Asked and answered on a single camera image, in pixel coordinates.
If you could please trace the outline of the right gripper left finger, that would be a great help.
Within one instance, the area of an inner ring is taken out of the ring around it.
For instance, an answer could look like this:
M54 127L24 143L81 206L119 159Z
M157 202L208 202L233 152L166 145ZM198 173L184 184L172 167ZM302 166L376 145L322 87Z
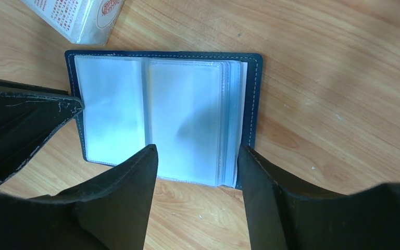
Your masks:
M150 144L55 196L0 193L0 249L142 249L157 167Z

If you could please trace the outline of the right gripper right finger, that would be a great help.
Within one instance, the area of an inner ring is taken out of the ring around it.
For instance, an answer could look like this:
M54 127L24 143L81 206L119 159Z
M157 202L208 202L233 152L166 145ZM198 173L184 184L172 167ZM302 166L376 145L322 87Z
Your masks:
M400 249L400 183L344 195L239 151L252 249Z

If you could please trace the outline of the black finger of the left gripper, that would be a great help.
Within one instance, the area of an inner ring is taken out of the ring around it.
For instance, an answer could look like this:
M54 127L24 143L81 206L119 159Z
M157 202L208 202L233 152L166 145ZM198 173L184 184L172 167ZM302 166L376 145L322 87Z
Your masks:
M67 91L0 79L0 185L82 110Z

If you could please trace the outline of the navy blue card holder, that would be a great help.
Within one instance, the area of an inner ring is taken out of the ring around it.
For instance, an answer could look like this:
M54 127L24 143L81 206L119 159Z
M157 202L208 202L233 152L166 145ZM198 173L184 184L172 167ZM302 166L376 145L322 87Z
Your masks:
M258 53L65 52L85 161L116 166L158 150L159 178L241 189L254 146L264 59Z

